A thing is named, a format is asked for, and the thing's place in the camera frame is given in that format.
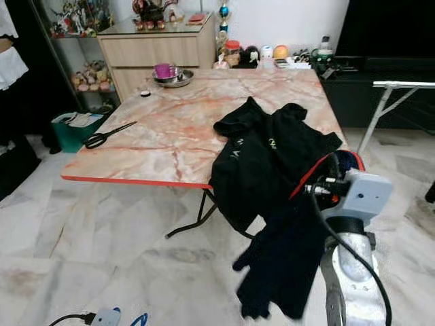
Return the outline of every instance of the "cabinet drawer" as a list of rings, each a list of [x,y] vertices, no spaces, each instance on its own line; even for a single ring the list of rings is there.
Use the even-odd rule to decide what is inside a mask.
[[[113,68],[116,90],[121,102],[128,99],[141,85],[143,80],[152,74],[152,69],[117,69]]]
[[[199,66],[195,37],[102,39],[101,45],[112,67]]]

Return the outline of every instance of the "white wall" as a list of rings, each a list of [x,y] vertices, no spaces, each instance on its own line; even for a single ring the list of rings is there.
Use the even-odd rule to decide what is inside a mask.
[[[133,14],[132,0],[111,0],[116,19]],[[199,0],[179,0],[186,11],[199,11]],[[220,0],[203,0],[204,9],[216,12]],[[229,0],[232,12],[229,35],[242,46],[302,46],[314,48],[324,35],[331,36],[335,48],[343,26],[349,0]]]

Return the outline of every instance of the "wooden cabinet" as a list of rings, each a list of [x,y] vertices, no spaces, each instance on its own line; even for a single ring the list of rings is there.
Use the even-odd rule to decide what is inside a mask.
[[[215,62],[215,21],[209,15],[203,26],[168,27],[152,33],[131,30],[121,22],[98,35],[104,57],[121,101],[125,101],[158,63],[210,69]]]

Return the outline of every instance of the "red table edge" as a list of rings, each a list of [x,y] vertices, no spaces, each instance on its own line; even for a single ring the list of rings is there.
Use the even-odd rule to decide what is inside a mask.
[[[107,183],[125,183],[130,185],[165,185],[167,187],[183,187],[197,189],[213,189],[208,183],[185,183],[171,181],[151,181],[151,180],[135,180],[135,179],[111,179],[111,178],[95,178],[95,177],[74,177],[70,175],[61,175],[62,179],[70,181],[89,181],[89,182],[107,182]]]

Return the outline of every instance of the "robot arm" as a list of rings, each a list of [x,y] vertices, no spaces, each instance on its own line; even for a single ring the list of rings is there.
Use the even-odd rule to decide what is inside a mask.
[[[335,194],[338,188],[342,190],[338,204],[322,210],[321,217],[378,274],[378,264],[372,254],[375,244],[370,243],[364,226],[381,212],[392,192],[392,185],[384,177],[350,170],[343,180],[326,179],[313,191]],[[320,266],[326,282],[328,325],[386,324],[389,318],[376,280],[333,237],[326,240],[326,252]]]

